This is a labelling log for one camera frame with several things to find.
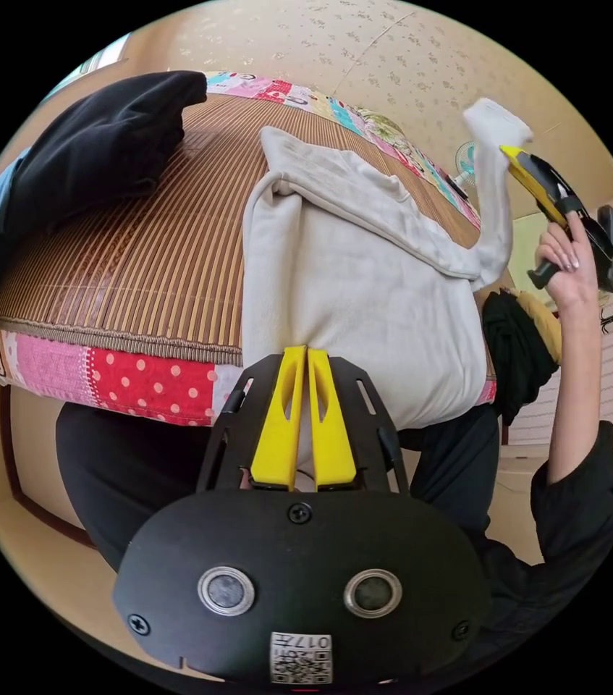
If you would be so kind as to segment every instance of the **window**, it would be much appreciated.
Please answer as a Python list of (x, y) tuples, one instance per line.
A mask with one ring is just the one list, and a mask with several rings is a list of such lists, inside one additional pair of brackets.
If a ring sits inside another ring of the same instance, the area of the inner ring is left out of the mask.
[(50, 96), (53, 96), (55, 92), (57, 92), (59, 89), (62, 89), (65, 85), (69, 85), (71, 82), (74, 82), (78, 77), (86, 75), (88, 72), (98, 70), (98, 68), (100, 67), (111, 65), (116, 61), (120, 60), (120, 56), (123, 52), (123, 47), (125, 46), (128, 38), (130, 38), (130, 34), (122, 36), (118, 39), (118, 41), (114, 41), (110, 46), (107, 46), (103, 51), (99, 51), (98, 53), (92, 55), (92, 57), (89, 58), (89, 60), (83, 62), (77, 69), (74, 69), (67, 77), (65, 77), (63, 80), (60, 80), (60, 82), (58, 82), (58, 84), (48, 93), (46, 99)]

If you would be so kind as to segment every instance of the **bed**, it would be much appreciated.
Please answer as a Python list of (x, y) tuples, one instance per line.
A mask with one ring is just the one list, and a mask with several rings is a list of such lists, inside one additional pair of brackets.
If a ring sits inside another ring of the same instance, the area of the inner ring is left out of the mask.
[[(241, 219), (266, 170), (265, 125), (354, 151), (397, 175), (457, 243), (477, 240), (475, 210), (386, 117), (281, 80), (207, 76), (153, 196), (85, 214), (14, 260), (0, 286), (0, 384), (211, 425), (242, 370)], [(487, 366), (479, 403), (495, 393), (489, 354)]]

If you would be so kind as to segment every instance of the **floral wallpaper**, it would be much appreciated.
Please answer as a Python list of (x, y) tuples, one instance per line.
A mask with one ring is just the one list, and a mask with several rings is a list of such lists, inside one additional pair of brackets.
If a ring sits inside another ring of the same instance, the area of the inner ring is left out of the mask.
[[(564, 175), (587, 206), (613, 197), (613, 168), (597, 135), (522, 60), (486, 36), (397, 0), (216, 0), (158, 22), (154, 69), (243, 70), (336, 96), (388, 117), (455, 172), (468, 139), (462, 111), (488, 96), (536, 134), (532, 151)], [(518, 184), (514, 216), (536, 210)]]

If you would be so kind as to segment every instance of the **screw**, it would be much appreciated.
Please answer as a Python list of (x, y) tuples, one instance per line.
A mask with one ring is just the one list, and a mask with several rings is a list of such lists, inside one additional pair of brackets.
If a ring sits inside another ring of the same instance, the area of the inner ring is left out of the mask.
[(470, 623), (467, 620), (461, 620), (451, 632), (451, 637), (456, 641), (460, 642), (464, 640), (468, 633), (470, 632)]
[(136, 632), (142, 637), (146, 637), (151, 631), (149, 623), (141, 615), (137, 615), (136, 613), (128, 615), (127, 624), (133, 632)]
[(287, 517), (292, 523), (306, 523), (311, 518), (311, 507), (303, 502), (297, 502), (289, 508)]

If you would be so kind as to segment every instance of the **person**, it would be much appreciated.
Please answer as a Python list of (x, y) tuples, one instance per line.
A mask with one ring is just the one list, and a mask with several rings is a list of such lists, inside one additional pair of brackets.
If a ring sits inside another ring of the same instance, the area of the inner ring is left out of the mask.
[[(548, 460), (530, 504), (544, 561), (528, 565), (486, 536), (499, 462), (491, 405), (399, 433), (420, 453), (413, 497), (451, 518), (471, 540), (492, 593), (491, 613), (461, 661), (487, 663), (549, 622), (593, 575), (613, 545), (613, 424), (600, 420), (601, 328), (593, 253), (576, 213), (573, 241), (556, 224), (536, 261), (560, 268), (547, 285), (562, 325), (562, 373)], [(117, 570), (135, 532), (155, 512), (192, 494), (209, 428), (170, 426), (66, 404), (56, 427), (62, 479), (82, 525)]]

